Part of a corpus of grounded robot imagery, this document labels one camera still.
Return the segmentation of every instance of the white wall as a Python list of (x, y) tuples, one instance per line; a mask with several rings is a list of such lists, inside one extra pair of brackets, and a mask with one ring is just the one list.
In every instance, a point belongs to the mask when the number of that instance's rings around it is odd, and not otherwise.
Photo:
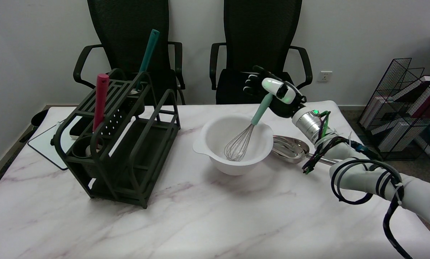
[(3, 25), (0, 23), (0, 159), (44, 106), (42, 84), (33, 78), (30, 43), (19, 41)]
[[(188, 103), (214, 103), (210, 47), (225, 41), (223, 0), (170, 0), (171, 41), (183, 43)], [(0, 0), (0, 146), (8, 147), (41, 104), (78, 103), (90, 89), (72, 79), (86, 45), (98, 44), (86, 0)], [(430, 0), (303, 0), (293, 45), (308, 50), (316, 76), (332, 70), (329, 83), (313, 83), (308, 100), (365, 105), (391, 59), (413, 57), (430, 73)], [(220, 51), (218, 73), (224, 67)], [(83, 77), (109, 71), (96, 49)], [(285, 70), (304, 80), (299, 56), (289, 52)]]

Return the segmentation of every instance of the metal ladle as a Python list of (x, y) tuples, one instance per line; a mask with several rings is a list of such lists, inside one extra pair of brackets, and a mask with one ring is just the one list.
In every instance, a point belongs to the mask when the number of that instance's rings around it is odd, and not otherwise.
[[(296, 138), (274, 135), (274, 144), (271, 152), (278, 158), (291, 164), (298, 164), (305, 158), (310, 159), (313, 154), (309, 153), (309, 146)], [(319, 162), (327, 165), (337, 164), (338, 161), (321, 158)]]

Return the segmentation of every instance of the white marble tabletop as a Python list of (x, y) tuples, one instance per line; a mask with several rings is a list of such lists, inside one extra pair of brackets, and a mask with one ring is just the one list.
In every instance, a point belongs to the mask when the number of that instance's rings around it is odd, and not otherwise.
[[(308, 105), (331, 110), (329, 126), (348, 136), (335, 103)], [(251, 174), (232, 177), (192, 151), (207, 120), (253, 115), (256, 107), (179, 106), (182, 129), (146, 210), (90, 199), (70, 171), (24, 147), (0, 182), (0, 259), (401, 258), (383, 233), (389, 203), (379, 197), (363, 205), (338, 202), (327, 165), (306, 176), (301, 165), (270, 156)], [(51, 108), (36, 135), (71, 111)], [(309, 143), (291, 120), (270, 110), (262, 121), (275, 134)], [(391, 228), (414, 259), (430, 259), (430, 232), (416, 215), (398, 209)]]

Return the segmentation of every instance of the white mixing bowl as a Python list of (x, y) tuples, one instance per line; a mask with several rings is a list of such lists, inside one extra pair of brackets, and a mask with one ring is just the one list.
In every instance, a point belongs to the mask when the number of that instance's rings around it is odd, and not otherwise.
[(250, 172), (273, 149), (273, 130), (268, 125), (260, 122), (255, 126), (242, 161), (226, 160), (223, 150), (228, 142), (251, 124), (251, 119), (243, 114), (230, 114), (210, 120), (202, 128), (192, 149), (208, 155), (214, 166), (225, 174), (238, 176)]

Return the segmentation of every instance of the wire whisk head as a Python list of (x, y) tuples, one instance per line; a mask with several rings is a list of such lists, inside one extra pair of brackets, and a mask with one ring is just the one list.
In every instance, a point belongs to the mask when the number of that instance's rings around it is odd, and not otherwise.
[(224, 154), (228, 161), (239, 162), (245, 157), (253, 128), (251, 124), (225, 146)]

